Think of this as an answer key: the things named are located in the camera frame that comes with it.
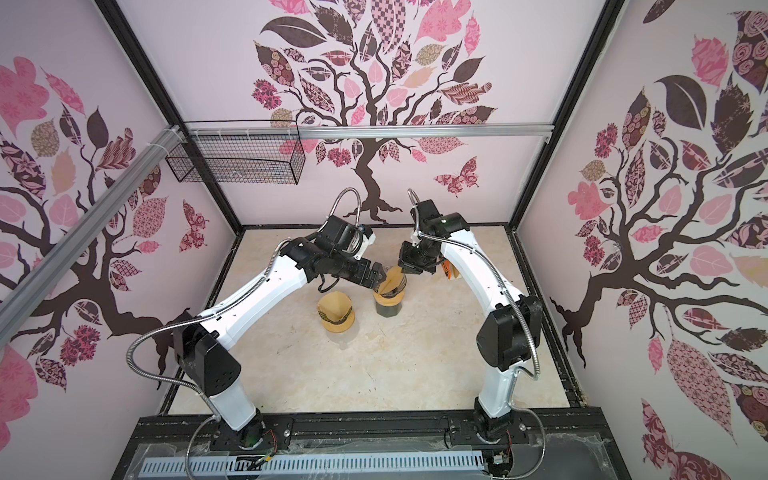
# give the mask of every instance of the pink wall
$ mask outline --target pink wall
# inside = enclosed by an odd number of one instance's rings
[[[91,2],[0,13],[6,296],[165,122]],[[0,476],[111,475],[165,390],[128,369],[127,346],[204,305],[232,240],[204,187],[163,162],[0,353]],[[169,340],[142,346],[139,363],[172,373]]]
[[[767,36],[758,0],[630,3],[521,227],[635,479],[766,476]]]

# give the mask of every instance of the tree mural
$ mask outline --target tree mural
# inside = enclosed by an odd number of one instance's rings
[[[465,24],[471,8],[469,0],[371,0],[372,19],[362,22],[366,0],[270,0],[285,13],[294,15],[267,22],[262,32],[270,31],[292,45],[271,48],[256,43],[264,70],[275,87],[257,80],[253,98],[274,110],[272,124],[295,119],[301,125],[399,125],[399,124],[483,124],[495,108],[474,105],[492,85],[470,84],[483,58],[469,58],[478,46],[480,26],[474,15]],[[316,27],[301,15],[315,20]],[[413,44],[421,38],[436,41],[412,54],[412,41],[403,38],[410,22],[419,20]],[[449,36],[463,33],[449,41]],[[326,51],[319,57],[322,45]],[[283,101],[298,103],[297,110],[278,108]],[[443,102],[452,108],[444,108]],[[469,108],[459,106],[472,104]],[[367,197],[362,211],[373,220],[387,223],[379,212],[402,211],[382,198],[373,178],[370,162],[378,158],[400,162],[401,153],[426,162],[427,154],[444,154],[463,145],[456,137],[421,138],[406,144],[399,138],[360,138],[331,141],[304,141],[305,151],[315,151],[318,164],[325,159],[336,167],[354,163],[354,171],[365,186]],[[285,151],[293,150],[287,144]],[[458,195],[465,187],[477,184],[476,160],[464,165],[461,173],[435,178],[448,191]]]
[[[768,287],[768,257],[755,252],[768,247],[768,215],[743,214],[768,202],[768,15],[731,15],[738,32],[730,62],[724,43],[695,38],[693,67],[704,85],[683,74],[661,78],[656,83],[666,91],[664,107],[652,107],[643,89],[621,124],[621,136],[616,124],[598,133],[598,158],[581,170],[586,181],[568,194],[585,220],[575,236],[584,239],[584,259],[593,270],[576,310],[551,301],[565,320],[566,346],[572,337],[586,367],[582,330],[604,295],[617,298],[616,308],[628,310],[631,329],[647,319],[654,371],[663,368],[666,349],[675,383],[701,412],[733,437],[731,391],[768,441],[768,390],[743,385],[768,382],[768,373],[742,355],[763,348],[768,333],[740,326],[735,316],[718,320],[707,310],[727,304],[768,315],[765,295],[752,300],[738,289],[749,283]],[[707,95],[715,90],[714,97]],[[766,104],[758,121],[750,95]],[[702,353],[683,338],[698,348],[731,352]],[[723,380],[723,374],[739,382]],[[650,453],[649,458],[660,468]]]
[[[15,135],[21,121],[48,116],[42,106],[50,94],[35,84],[36,69],[31,61],[17,57],[14,63],[16,72],[0,67],[0,114]],[[66,233],[94,205],[96,186],[103,182],[109,188],[114,183],[107,172],[127,168],[136,155],[130,128],[110,140],[98,109],[86,116],[82,100],[66,82],[51,74],[46,74],[46,80],[61,100],[61,113],[32,131],[30,144],[37,157],[20,148],[18,139],[0,134],[0,153],[9,175],[3,184],[10,185],[0,187],[0,231],[4,237],[16,239],[13,243],[0,242],[0,269],[21,271],[15,278],[0,274],[0,283],[10,290],[51,251],[55,231]],[[59,132],[66,140],[59,140]],[[88,173],[87,180],[78,181],[78,171],[83,170]],[[129,258],[153,253],[160,246],[151,239],[165,217],[167,197],[152,197],[160,181],[161,171],[156,167],[72,265],[74,284],[43,300],[31,315],[47,317],[47,322],[12,337],[39,337],[27,358],[34,356],[35,371],[45,382],[66,390],[67,367],[94,358],[98,343],[104,339],[103,326],[109,336],[143,334],[162,326],[155,317],[121,312],[116,298],[130,291],[127,277],[141,273]],[[187,214],[187,220],[198,229],[196,233],[205,228],[199,214],[192,210],[191,216]],[[138,240],[121,244],[132,237]],[[201,242],[202,234],[196,238]],[[70,282],[65,277],[61,283]],[[170,333],[155,336],[154,341],[157,365],[163,372]]]

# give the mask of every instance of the pink leaf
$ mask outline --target pink leaf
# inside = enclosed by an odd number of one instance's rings
[[[18,222],[27,214],[27,207],[15,198],[0,195],[0,220],[8,223]]]
[[[467,49],[467,55],[472,55],[472,52],[478,47],[480,43],[480,24],[475,20],[475,16],[469,19],[467,22],[467,28],[464,34],[464,48]]]
[[[160,246],[158,242],[154,242],[151,240],[148,240],[146,242],[141,242],[138,244],[137,248],[142,253],[152,253]]]
[[[69,195],[62,195],[54,200],[48,212],[51,222],[63,227],[74,227],[78,222],[78,208]]]
[[[344,95],[348,98],[357,98],[360,95],[360,87],[349,77],[344,79]]]
[[[664,348],[661,346],[661,338],[658,336],[655,336],[648,344],[648,359],[651,366],[654,367],[654,373],[658,372],[664,360]]]
[[[704,203],[699,208],[699,217],[707,225],[715,225],[723,221],[726,214],[730,211],[730,202],[733,195],[722,195],[715,197]]]
[[[408,95],[408,89],[406,89],[406,88],[396,88],[394,90],[391,90],[386,95],[386,100],[394,108],[397,108],[400,105],[402,105],[402,103],[404,101],[406,101],[406,95]]]
[[[638,228],[633,234],[635,240],[640,243],[648,243],[656,240],[664,229],[658,225],[646,225],[645,227]]]
[[[416,150],[415,148],[413,150],[411,150],[411,155],[417,161],[420,161],[420,162],[426,162],[427,161],[427,157],[421,151]]]
[[[717,276],[733,271],[733,266],[725,255],[709,245],[702,245],[694,250],[690,259],[690,268],[704,276]]]
[[[379,63],[374,61],[371,64],[371,68],[368,70],[368,81],[371,85],[374,85],[382,80],[384,80],[384,72],[382,71],[382,68],[379,67]]]
[[[659,210],[665,214],[674,215],[680,209],[680,202],[682,200],[683,193],[680,191],[680,185],[675,185],[661,196]]]
[[[725,382],[707,358],[692,346],[672,339],[667,364],[680,391],[733,437]]]
[[[352,113],[352,125],[359,124],[365,116],[366,106],[363,104],[356,108],[354,113]]]
[[[16,245],[0,242],[0,268],[8,268],[16,261]]]

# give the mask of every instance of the patterned leaf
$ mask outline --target patterned leaf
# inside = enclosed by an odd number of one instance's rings
[[[467,22],[464,33],[464,48],[467,50],[467,56],[472,55],[472,52],[478,47],[478,43],[480,43],[480,24],[472,15]]]
[[[437,60],[437,57],[440,56],[440,52],[443,48],[445,48],[444,45],[436,43],[424,45],[421,50],[419,50],[419,53],[416,54],[416,63],[422,66],[431,64]]]
[[[768,389],[757,385],[738,385],[731,383],[731,391],[736,404],[758,435],[768,442],[766,422],[768,422]]]
[[[107,146],[107,142],[109,142],[109,131],[107,130],[107,124],[104,123],[104,119],[101,117],[98,108],[96,108],[96,111],[88,117],[85,127],[88,131],[88,138],[91,139],[91,143],[96,149]]]
[[[44,382],[60,386],[67,391],[67,371],[59,362],[38,357],[35,361],[35,372]]]
[[[32,129],[30,142],[38,157],[53,157],[56,155],[58,152],[58,132],[53,126],[53,118]]]
[[[453,66],[454,63],[456,63],[456,58],[458,58],[458,53],[462,50],[462,43],[463,40],[458,43],[455,47],[451,47],[448,50],[445,51],[444,54],[442,54],[442,70],[448,71],[450,67]]]
[[[141,273],[141,270],[133,266],[131,262],[122,259],[115,260],[110,267],[114,268],[122,276],[133,276]]]
[[[371,0],[371,15],[382,39],[382,51],[388,53],[400,43],[406,26],[405,0]]]
[[[733,150],[746,136],[752,122],[750,97],[736,84],[728,84],[720,91],[715,103],[715,118],[710,124],[712,138],[723,154]]]
[[[418,151],[415,148],[411,149],[411,155],[416,161],[420,161],[424,163],[426,163],[427,161],[427,157],[421,151]]]
[[[621,128],[621,140],[627,148],[627,152],[632,150],[637,142],[645,133],[650,119],[650,103],[645,98],[645,89],[641,90],[629,107],[624,126]]]
[[[379,113],[376,114],[376,121],[379,122],[379,125],[386,125],[386,122],[389,120],[389,112],[387,111],[386,105],[379,110]]]
[[[585,223],[581,229],[579,229],[578,233],[576,233],[576,237],[586,237],[590,233],[592,233],[592,230],[598,225],[597,220],[589,220],[587,223]]]
[[[315,16],[331,38],[352,46],[352,26],[340,13],[333,8],[318,6],[315,8]]]
[[[630,162],[627,174],[624,177],[624,187],[627,189],[627,206],[634,207],[645,188],[645,163],[643,162],[643,148],[634,155]]]
[[[616,307],[630,306],[632,302],[634,302],[634,300],[637,298],[638,295],[640,295],[640,292],[632,289],[627,289],[621,292],[621,295],[619,295],[619,300],[617,300],[616,302]]]
[[[656,265],[656,273],[660,275],[662,273],[669,273],[680,266],[680,264],[688,257],[685,255],[673,255],[668,253],[659,259],[659,263]]]
[[[315,147],[315,157],[317,157],[317,163],[326,159],[326,143],[321,141]]]
[[[62,134],[73,144],[78,147],[82,147],[83,139],[80,136],[80,128],[77,122],[74,121],[72,114],[69,110],[62,105],[64,111],[61,113],[61,118],[58,119],[58,127],[61,129]]]
[[[768,78],[766,66],[766,38],[768,22],[765,12],[732,12],[739,26],[731,61],[733,69],[744,80],[763,92]]]
[[[305,71],[317,81],[325,81],[331,78],[331,71],[324,67],[307,67],[302,68],[301,71]]]
[[[344,0],[344,7],[347,13],[349,13],[349,17],[355,23],[355,27],[357,27],[357,22],[362,18],[362,14],[366,12],[366,0]]]
[[[742,248],[765,248],[768,245],[768,214],[757,214],[742,223],[726,241]]]
[[[666,12],[673,3],[674,0],[656,0],[656,2],[654,2],[654,4],[650,7],[650,10],[648,10],[648,13],[645,15],[643,23],[651,23],[653,20],[656,20],[664,12]]]
[[[411,45],[406,40],[400,44],[400,48],[397,49],[395,54],[395,59],[392,61],[392,81],[405,77],[410,66]]]
[[[80,318],[86,322],[101,325],[100,317],[98,315],[98,306],[95,303],[89,300],[82,300],[74,305],[74,310],[78,313]]]
[[[419,146],[428,154],[440,155],[461,147],[464,143],[457,137],[419,138]]]
[[[768,148],[734,161],[712,181],[725,188],[741,188],[760,178],[766,165],[768,165]]]
[[[712,166],[702,147],[683,140],[683,165],[688,170],[704,170]]]
[[[283,40],[298,48],[315,47],[326,41],[316,26],[298,17],[275,18],[261,29],[261,33],[265,31],[274,31]]]
[[[113,270],[109,271],[109,283],[111,283],[116,290],[121,292],[131,291],[131,289],[128,288],[128,284],[125,283],[125,278]]]
[[[51,349],[51,347],[53,347],[53,332],[48,332],[41,336],[37,342],[35,342],[35,344],[32,346],[32,349],[29,350],[27,358],[33,355],[37,355],[38,353],[45,354]]]
[[[400,149],[397,147],[397,144],[393,141],[389,142],[389,156],[395,159],[396,161],[400,161]]]
[[[661,346],[661,338],[658,336],[655,336],[648,344],[648,359],[650,365],[654,367],[654,373],[658,372],[664,361],[664,348]]]
[[[294,61],[298,61],[299,63],[306,63],[306,58],[304,58],[304,55],[295,48],[288,47],[284,48],[283,51],[285,51],[288,58],[291,58]]]
[[[650,143],[650,165],[657,170],[666,170],[672,166],[670,155],[655,142]]]
[[[707,97],[701,85],[685,75],[670,75],[660,80],[667,88],[667,115],[676,124],[701,130],[707,118]]]
[[[478,87],[477,84],[462,83],[449,88],[443,88],[440,93],[457,105],[474,104],[480,101],[480,95],[490,91],[491,87],[493,87],[491,82],[481,87]]]
[[[683,200],[683,192],[680,185],[675,185],[667,190],[659,199],[659,210],[668,215],[674,215],[680,209]]]
[[[692,346],[672,339],[667,364],[680,391],[733,437],[725,382],[707,358]]]
[[[590,182],[600,180],[605,174],[605,164],[602,160],[593,160],[581,170],[581,175]]]
[[[720,325],[711,313],[703,308],[692,308],[683,313],[683,318],[695,326],[700,326],[708,330],[727,330],[728,328]]]
[[[163,226],[165,202],[168,197],[147,198],[134,215],[134,233],[137,237],[149,238]]]
[[[631,329],[635,323],[642,320],[646,313],[648,313],[648,299],[645,295],[641,295],[629,307],[629,328]]]
[[[0,154],[8,165],[8,171],[30,194],[42,200],[45,194],[45,175],[40,165],[14,144],[0,135]]]
[[[699,217],[707,225],[717,225],[730,212],[730,202],[732,199],[733,195],[721,195],[704,202],[699,208]]]
[[[101,155],[101,160],[96,170],[122,170],[128,168],[131,160],[136,156],[136,149],[131,146],[134,141],[134,132],[130,128],[125,129],[125,139],[118,137],[109,142]]]
[[[304,89],[306,97],[309,98],[313,105],[318,107],[320,110],[329,111],[330,113],[334,112],[331,98],[328,96],[328,94],[326,94],[326,92],[323,91],[322,88],[315,84],[310,84],[303,78],[299,78],[299,80],[301,81],[301,86]]]
[[[710,358],[729,375],[750,382],[768,382],[768,373],[752,360],[737,353],[710,353]]]
[[[373,30],[371,30],[371,24],[368,24],[366,33],[362,34],[360,38],[360,61],[368,61],[373,55],[376,54],[376,48],[379,46],[376,42],[376,37],[373,36]]]
[[[768,342],[768,333],[761,329],[742,329],[739,327],[726,333],[718,340],[734,350],[751,352],[762,347],[765,342]]]
[[[616,270],[619,265],[621,265],[621,250],[617,250],[613,252],[611,255],[608,255],[605,257],[605,261],[603,262],[603,265],[600,267],[600,270]]]

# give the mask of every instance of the dark brown leaf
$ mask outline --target dark brown leaf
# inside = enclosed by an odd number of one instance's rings
[[[715,103],[715,118],[710,124],[712,138],[722,154],[727,154],[746,136],[752,121],[750,97],[738,85],[729,84],[720,91]]]
[[[766,165],[768,165],[768,148],[734,161],[712,181],[720,187],[741,188],[760,178]]]
[[[687,254],[673,255],[672,253],[668,253],[664,255],[659,259],[658,265],[656,265],[656,273],[661,275],[662,273],[669,273],[672,270],[675,270],[682,264],[686,257],[688,257]]]
[[[435,120],[437,117],[440,116],[440,112],[442,111],[442,102],[438,98],[435,100],[435,103],[432,104],[432,108],[429,109],[429,120]]]
[[[444,54],[442,54],[442,70],[448,71],[450,67],[453,66],[454,63],[456,63],[456,58],[458,58],[458,52],[462,49],[462,43],[459,42],[458,45],[455,47],[451,47],[448,50],[445,51]]]
[[[267,30],[274,31],[283,40],[298,48],[315,47],[326,41],[317,27],[298,17],[275,18],[261,29],[262,33]]]
[[[462,64],[459,65],[453,72],[453,81],[456,83],[462,83],[472,78],[472,75],[474,75],[478,70],[480,62],[483,58],[485,57],[470,58],[469,60],[464,60]]]
[[[697,81],[685,75],[657,80],[667,88],[667,114],[676,124],[701,130],[707,118],[707,97]]]
[[[737,328],[726,333],[718,339],[734,350],[740,352],[751,352],[759,349],[765,342],[768,342],[768,333],[761,329],[742,329]]]
[[[315,8],[315,16],[323,28],[328,31],[328,35],[344,45],[352,46],[352,26],[340,13],[333,8],[319,6]]]
[[[88,138],[91,139],[94,147],[98,149],[107,146],[107,143],[109,143],[109,132],[107,131],[107,124],[101,118],[98,108],[88,117],[86,128],[88,130]]]
[[[360,61],[368,61],[375,53],[379,44],[376,42],[376,37],[373,36],[373,30],[371,30],[371,24],[368,24],[366,32],[362,34],[360,39]]]
[[[664,147],[653,141],[650,143],[650,165],[656,170],[666,170],[672,166],[670,155]]]

